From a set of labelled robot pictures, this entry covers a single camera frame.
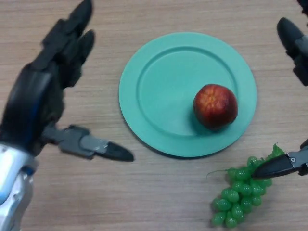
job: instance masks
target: grape stem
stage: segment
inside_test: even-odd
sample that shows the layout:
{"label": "grape stem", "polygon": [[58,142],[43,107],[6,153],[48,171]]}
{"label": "grape stem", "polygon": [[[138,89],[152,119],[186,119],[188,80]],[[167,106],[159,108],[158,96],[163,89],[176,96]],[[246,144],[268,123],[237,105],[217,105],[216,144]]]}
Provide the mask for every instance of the grape stem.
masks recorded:
{"label": "grape stem", "polygon": [[225,170],[216,170],[216,171],[209,172],[209,173],[206,175],[205,179],[207,179],[207,176],[210,175],[210,174],[212,174],[212,173],[215,173],[215,172],[226,172],[226,171],[228,171],[228,170],[225,169]]}

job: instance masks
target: fake fruit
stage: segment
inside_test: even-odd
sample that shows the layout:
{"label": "fake fruit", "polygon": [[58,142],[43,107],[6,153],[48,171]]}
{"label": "fake fruit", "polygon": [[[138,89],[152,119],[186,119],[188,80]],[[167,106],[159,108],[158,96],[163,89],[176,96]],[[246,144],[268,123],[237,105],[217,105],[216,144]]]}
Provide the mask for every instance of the fake fruit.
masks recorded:
{"label": "fake fruit", "polygon": [[[284,154],[276,144],[272,153],[266,158],[270,160]],[[230,179],[230,187],[221,192],[221,199],[215,198],[213,208],[216,213],[211,222],[213,226],[225,225],[227,228],[235,228],[245,221],[245,217],[250,214],[253,207],[261,206],[261,196],[265,195],[266,188],[272,185],[272,179],[254,180],[252,173],[266,160],[251,156],[244,167],[229,168],[225,170]]]}
{"label": "fake fruit", "polygon": [[233,92],[218,84],[203,86],[193,101],[198,121],[210,130],[231,124],[238,115],[238,105]]}

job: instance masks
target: green leaf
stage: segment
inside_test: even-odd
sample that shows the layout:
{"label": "green leaf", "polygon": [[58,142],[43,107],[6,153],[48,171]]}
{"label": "green leaf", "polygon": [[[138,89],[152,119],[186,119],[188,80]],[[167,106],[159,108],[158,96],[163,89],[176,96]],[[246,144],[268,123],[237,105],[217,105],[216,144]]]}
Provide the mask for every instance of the green leaf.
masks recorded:
{"label": "green leaf", "polygon": [[284,151],[280,147],[278,147],[277,144],[274,144],[273,151],[272,151],[271,155],[276,157],[276,156],[280,156],[282,154],[285,154]]}

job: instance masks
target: green grapes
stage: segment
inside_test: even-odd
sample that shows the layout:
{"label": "green grapes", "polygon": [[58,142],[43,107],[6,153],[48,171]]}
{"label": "green grapes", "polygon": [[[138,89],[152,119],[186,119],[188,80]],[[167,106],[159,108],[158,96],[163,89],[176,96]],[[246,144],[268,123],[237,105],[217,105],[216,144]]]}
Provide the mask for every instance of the green grapes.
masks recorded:
{"label": "green grapes", "polygon": [[245,216],[252,212],[253,207],[261,206],[261,197],[272,185],[272,179],[254,180],[252,174],[260,164],[282,154],[284,151],[275,144],[272,153],[265,159],[251,156],[246,166],[226,170],[230,187],[223,189],[221,198],[215,198],[212,203],[216,210],[211,219],[213,226],[225,225],[230,229],[235,228],[245,221]]}

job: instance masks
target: table surface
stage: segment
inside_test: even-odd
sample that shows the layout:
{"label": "table surface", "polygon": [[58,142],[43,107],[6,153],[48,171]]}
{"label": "table surface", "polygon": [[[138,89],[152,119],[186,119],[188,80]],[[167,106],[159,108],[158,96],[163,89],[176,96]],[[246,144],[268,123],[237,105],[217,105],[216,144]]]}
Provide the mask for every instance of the table surface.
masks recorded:
{"label": "table surface", "polygon": [[[78,0],[0,0],[0,108],[21,68],[40,51],[40,41]],[[48,146],[38,156],[33,200],[25,231],[204,231],[212,230],[210,202],[227,187],[217,169],[237,167],[251,155],[264,157],[278,142],[296,151],[308,137],[308,90],[277,37],[288,17],[303,31],[307,18],[295,1],[280,0],[95,0],[88,28],[96,43],[83,77],[66,91],[59,126],[80,124],[118,142],[133,163],[87,161]],[[255,75],[258,104],[246,133],[209,158],[175,160],[150,151],[125,125],[118,105],[121,73],[146,42],[175,31],[197,31],[232,45]],[[292,174],[274,180],[240,230],[307,228],[308,180]]]}

